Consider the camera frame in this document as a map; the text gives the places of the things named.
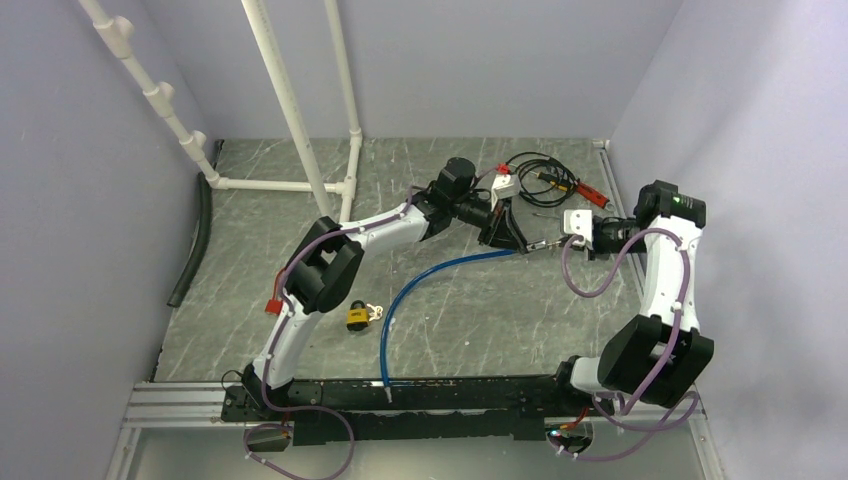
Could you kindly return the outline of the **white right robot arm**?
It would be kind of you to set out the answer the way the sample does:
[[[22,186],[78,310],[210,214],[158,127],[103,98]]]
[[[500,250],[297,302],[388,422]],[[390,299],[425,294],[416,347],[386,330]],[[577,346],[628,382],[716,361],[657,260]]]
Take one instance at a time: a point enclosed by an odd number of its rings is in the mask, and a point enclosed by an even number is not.
[[[585,209],[563,212],[562,271],[575,294],[597,297],[611,281],[591,291],[578,287],[568,266],[574,251],[584,250],[590,258],[613,254],[618,263],[629,253],[642,253],[646,264],[638,313],[599,356],[566,362],[563,380],[550,391],[557,411],[574,415],[590,395],[615,393],[627,398],[623,413],[638,402],[672,408],[705,369],[714,342],[701,333],[694,285],[706,214],[704,201],[661,180],[641,188],[630,218],[608,220]]]

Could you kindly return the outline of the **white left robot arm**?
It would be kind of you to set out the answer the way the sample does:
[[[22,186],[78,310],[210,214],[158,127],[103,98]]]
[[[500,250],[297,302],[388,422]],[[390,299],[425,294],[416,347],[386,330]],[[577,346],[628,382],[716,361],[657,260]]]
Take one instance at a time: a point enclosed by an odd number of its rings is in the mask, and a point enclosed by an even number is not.
[[[371,257],[423,242],[458,220],[478,229],[483,246],[525,254],[529,242],[512,213],[518,182],[510,167],[493,168],[493,184],[466,158],[453,157],[427,186],[411,187],[399,206],[360,221],[315,221],[275,283],[278,320],[262,353],[244,370],[248,407],[264,420],[287,406],[299,358],[324,314],[347,299]]]

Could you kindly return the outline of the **keys of yellow padlock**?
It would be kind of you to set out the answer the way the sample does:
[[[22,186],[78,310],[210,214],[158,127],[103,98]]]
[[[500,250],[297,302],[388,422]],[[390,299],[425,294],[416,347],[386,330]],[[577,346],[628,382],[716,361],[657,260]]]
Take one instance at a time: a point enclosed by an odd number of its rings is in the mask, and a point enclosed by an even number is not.
[[[384,307],[382,305],[374,305],[367,303],[366,310],[368,314],[368,322],[374,323],[380,321],[384,316]]]

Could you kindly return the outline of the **yellow padlock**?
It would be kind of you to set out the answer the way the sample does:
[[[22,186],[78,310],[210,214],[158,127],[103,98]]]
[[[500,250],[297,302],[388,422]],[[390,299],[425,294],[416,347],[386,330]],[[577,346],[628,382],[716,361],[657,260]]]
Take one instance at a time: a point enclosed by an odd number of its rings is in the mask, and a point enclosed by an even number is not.
[[[351,303],[346,317],[346,329],[350,332],[359,332],[366,329],[370,324],[370,315],[367,304],[361,300]]]

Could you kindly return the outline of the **red cable padlock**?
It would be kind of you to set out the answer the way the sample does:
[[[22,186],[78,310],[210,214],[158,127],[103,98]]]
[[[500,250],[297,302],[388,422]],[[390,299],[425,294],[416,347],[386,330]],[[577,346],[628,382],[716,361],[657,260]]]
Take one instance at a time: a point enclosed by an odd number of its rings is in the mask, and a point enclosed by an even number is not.
[[[264,308],[266,314],[278,316],[283,309],[283,299],[282,294],[280,293],[280,284],[284,273],[285,268],[281,268],[274,278],[271,295]]]

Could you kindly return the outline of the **blue cable lock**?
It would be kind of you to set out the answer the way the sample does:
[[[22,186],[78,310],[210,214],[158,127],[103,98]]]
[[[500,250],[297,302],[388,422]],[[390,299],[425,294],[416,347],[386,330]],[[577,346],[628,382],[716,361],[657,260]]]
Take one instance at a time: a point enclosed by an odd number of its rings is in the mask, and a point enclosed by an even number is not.
[[[385,313],[378,346],[381,388],[387,401],[414,378],[468,373],[461,350],[482,326],[502,323],[524,297],[520,273],[532,256],[509,250],[465,255],[439,263],[404,285]]]

